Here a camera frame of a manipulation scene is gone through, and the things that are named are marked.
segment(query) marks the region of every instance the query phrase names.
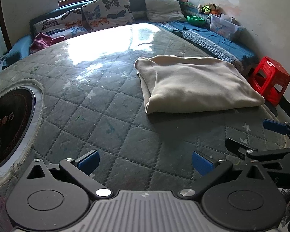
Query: beige blanket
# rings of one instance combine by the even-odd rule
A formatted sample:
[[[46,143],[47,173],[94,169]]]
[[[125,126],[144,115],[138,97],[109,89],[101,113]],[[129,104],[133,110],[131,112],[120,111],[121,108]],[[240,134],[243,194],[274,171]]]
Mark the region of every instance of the beige blanket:
[[[213,57],[140,57],[145,112],[190,113],[264,104],[230,63]]]

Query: pink towel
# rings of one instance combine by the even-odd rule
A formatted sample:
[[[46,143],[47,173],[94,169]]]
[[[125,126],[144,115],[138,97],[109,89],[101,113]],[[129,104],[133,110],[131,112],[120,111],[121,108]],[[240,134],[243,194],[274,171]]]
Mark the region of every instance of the pink towel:
[[[66,38],[64,36],[59,36],[52,38],[43,33],[39,33],[33,40],[33,43],[30,45],[30,54],[36,53],[39,50],[45,49],[48,46],[51,46],[55,43],[64,41]]]

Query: green basket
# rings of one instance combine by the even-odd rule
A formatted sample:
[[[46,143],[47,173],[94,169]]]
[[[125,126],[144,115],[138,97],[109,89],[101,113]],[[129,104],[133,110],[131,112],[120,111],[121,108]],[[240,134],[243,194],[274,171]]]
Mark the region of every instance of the green basket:
[[[206,23],[206,21],[203,18],[200,17],[194,17],[194,16],[188,16],[187,21],[195,26],[202,26]]]

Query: metal screw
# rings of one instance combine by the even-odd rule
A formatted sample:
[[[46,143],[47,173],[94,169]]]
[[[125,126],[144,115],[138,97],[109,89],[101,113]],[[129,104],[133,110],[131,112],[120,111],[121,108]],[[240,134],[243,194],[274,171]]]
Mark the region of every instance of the metal screw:
[[[195,195],[195,191],[193,189],[183,189],[179,192],[182,196],[191,197]]]
[[[112,194],[112,191],[110,191],[107,188],[101,188],[101,189],[98,189],[96,191],[96,195],[101,196],[101,197],[106,197],[106,196],[109,196],[111,194]]]

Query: red plastic stool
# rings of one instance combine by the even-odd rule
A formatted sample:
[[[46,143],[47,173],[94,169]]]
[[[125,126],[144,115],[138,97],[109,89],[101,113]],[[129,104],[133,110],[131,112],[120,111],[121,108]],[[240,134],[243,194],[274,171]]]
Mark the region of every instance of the red plastic stool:
[[[266,78],[258,75],[260,71]],[[287,89],[290,75],[280,63],[266,56],[262,58],[253,74],[248,78],[248,82],[254,90],[276,107]],[[275,84],[282,86],[280,92],[274,88]]]

